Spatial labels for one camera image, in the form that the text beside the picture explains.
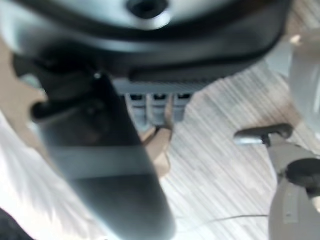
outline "light gray floor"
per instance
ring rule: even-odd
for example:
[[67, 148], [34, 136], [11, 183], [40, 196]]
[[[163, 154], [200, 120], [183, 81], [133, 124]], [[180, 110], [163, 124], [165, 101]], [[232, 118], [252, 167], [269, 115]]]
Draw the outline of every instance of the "light gray floor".
[[[319, 27], [320, 1], [296, 0], [289, 33]], [[0, 45], [0, 109], [32, 147], [40, 144], [26, 127], [28, 106], [41, 98], [19, 83], [7, 48]], [[162, 181], [178, 223], [176, 240], [266, 240], [267, 218], [225, 222], [238, 215], [267, 215], [275, 191], [263, 146], [235, 146], [237, 130], [291, 123], [293, 141], [320, 153], [320, 141], [292, 105], [284, 79], [263, 62], [221, 80], [194, 96], [169, 150], [171, 173]]]

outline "hole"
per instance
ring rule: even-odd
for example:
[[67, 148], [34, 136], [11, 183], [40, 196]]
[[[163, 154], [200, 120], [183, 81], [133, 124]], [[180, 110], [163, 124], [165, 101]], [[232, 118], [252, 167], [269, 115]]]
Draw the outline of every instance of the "hole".
[[190, 99], [191, 94], [179, 94], [178, 99]]
[[167, 98], [167, 95], [165, 94], [156, 94], [153, 96], [154, 100], [166, 100], [166, 98]]
[[157, 10], [154, 2], [142, 2], [136, 6], [142, 13], [150, 13]]
[[142, 95], [130, 95], [132, 101], [141, 101], [144, 97]]
[[129, 0], [128, 10], [141, 19], [153, 19], [168, 7], [167, 0]]

